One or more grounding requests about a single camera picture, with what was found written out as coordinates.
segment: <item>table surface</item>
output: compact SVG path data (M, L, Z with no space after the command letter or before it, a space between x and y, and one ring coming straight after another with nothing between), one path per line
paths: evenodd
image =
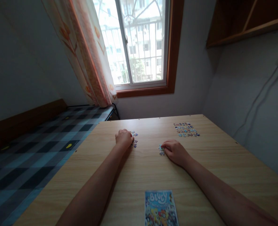
M200 137L179 137L173 123L189 122ZM119 129L138 133L121 168L101 225L144 225L144 192L172 189L180 225L224 225L193 179L159 144L178 140L188 153L278 219L278 175L204 115L100 122L15 225L55 225L64 209L115 145Z

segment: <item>orange floral curtain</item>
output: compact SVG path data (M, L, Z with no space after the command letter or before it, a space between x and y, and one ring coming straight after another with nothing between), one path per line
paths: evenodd
M93 0L42 0L89 104L117 100Z

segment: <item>blue checkered bedsheet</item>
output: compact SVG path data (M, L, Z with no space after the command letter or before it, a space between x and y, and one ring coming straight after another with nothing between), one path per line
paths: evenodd
M12 225L113 107L68 108L0 150L0 225Z

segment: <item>wooden headboard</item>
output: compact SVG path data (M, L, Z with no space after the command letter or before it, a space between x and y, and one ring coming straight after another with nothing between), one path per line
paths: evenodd
M0 121L0 148L65 111L66 108L64 100L59 99Z

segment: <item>wooden shelf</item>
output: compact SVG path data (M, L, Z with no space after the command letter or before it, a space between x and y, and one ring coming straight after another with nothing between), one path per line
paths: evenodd
M278 29L278 0L217 0L207 48Z

